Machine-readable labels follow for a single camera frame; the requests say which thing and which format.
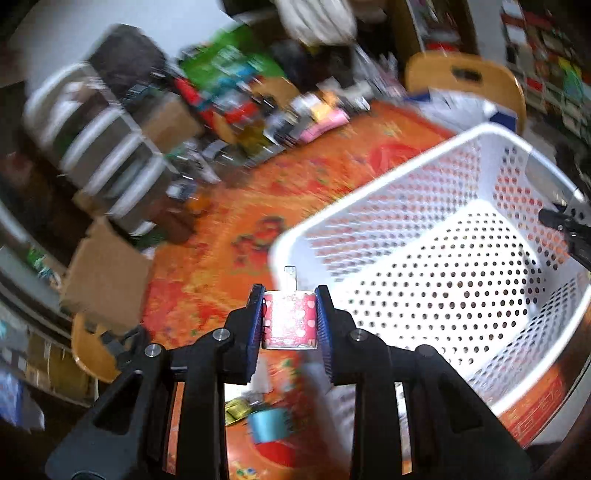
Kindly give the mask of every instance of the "white plastic drawer unit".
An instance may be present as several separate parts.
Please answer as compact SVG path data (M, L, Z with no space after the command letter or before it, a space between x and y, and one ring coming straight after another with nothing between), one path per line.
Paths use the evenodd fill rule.
M591 299L562 234L538 222L557 206L591 219L552 162L483 124L284 233L271 269L278 285L285 265L297 267L298 289L328 285L337 308L389 345L433 345L500 415L553 364ZM328 401L350 451L347 388Z
M23 121L54 165L121 228L141 235L154 225L148 208L165 195L174 169L89 64L47 79L27 101Z

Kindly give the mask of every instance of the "orange patterned rug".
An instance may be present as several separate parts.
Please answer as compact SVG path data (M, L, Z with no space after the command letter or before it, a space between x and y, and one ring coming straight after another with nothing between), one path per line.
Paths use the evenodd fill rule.
M218 188L211 211L196 221L196 234L185 245L157 250L144 316L154 341L175 348L221 327L231 310L244 306L254 283L273 288L267 254L279 234L449 137L412 112L374 103L370 115L257 167L242 187ZM502 415L520 444L527 445L559 408L584 365L589 342L588 313L558 361ZM230 477L348 478L348 472L327 461L298 354L260 354L267 360L274 388L265 400L290 408L294 433L288 441L254 445L244 421L228 427ZM176 464L178 419L175 408L170 472Z

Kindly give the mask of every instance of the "black clamp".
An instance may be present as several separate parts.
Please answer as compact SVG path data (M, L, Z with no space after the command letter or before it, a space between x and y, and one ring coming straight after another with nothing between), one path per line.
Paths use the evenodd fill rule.
M111 330L107 330L100 336L100 341L115 358L117 370L122 372L135 355L148 346L150 334L142 325L138 325L125 332L123 336L115 335Z
M564 235L569 255L591 271L591 227L578 223L573 217L542 208L538 220L546 227Z
M228 479L224 383L246 384L261 343L264 287L223 328L167 351L152 343L130 362L47 464L51 480ZM526 453L460 375L427 345L389 347L316 289L319 344L334 385L355 384L350 478L402 480L395 382L404 386L409 480L526 480ZM174 476L165 473L171 405L185 382Z

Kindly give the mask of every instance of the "red object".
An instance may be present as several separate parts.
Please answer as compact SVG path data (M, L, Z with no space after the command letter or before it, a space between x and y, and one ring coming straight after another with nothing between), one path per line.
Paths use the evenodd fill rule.
M263 348L316 348L316 296L305 291L268 291L263 309Z
M525 21L523 18L515 18L507 14L501 14L501 20L505 25L513 25L514 27L525 28Z
M283 442L267 442L259 443L254 448L264 458L270 460L281 466L295 467L297 466L297 450L289 443Z
M206 108L205 110L201 110L199 115L203 119L203 121L209 126L213 128L213 107Z
M441 50L443 52L445 52L445 51L454 51L454 52L460 51L460 49L456 45L453 45L451 43L446 43L446 42L440 42L440 41L429 42L427 45L425 45L425 48L427 50Z
M381 175L416 157L421 151L396 140L384 142L373 148L368 157L368 162L374 172Z
M182 77L176 77L174 79L174 85L178 88L181 96L191 106L199 106L203 102L203 98L199 95L199 92L195 89L191 82Z
M226 112L224 114L224 118L226 119L226 122L232 125L237 124L245 118L254 116L257 113L258 107L256 106L256 104L251 100L247 100L241 106Z
M534 80L533 78L527 77L525 79L525 82L528 87L533 88L534 90L536 90L538 92L541 92L544 89L544 84L542 82L538 82L537 80Z
M532 12L523 12L523 16L525 18L525 23L528 25L533 25L534 27L542 28L543 30L552 30L552 23L543 17L539 17Z

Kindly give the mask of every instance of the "white bag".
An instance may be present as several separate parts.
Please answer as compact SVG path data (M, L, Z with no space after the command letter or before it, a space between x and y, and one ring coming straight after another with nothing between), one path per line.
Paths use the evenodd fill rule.
M511 131L517 128L517 114L473 93L430 88L415 106L421 115L454 132L465 132L485 122L494 122Z
M357 23L348 0L274 0L291 38L305 45L348 45Z

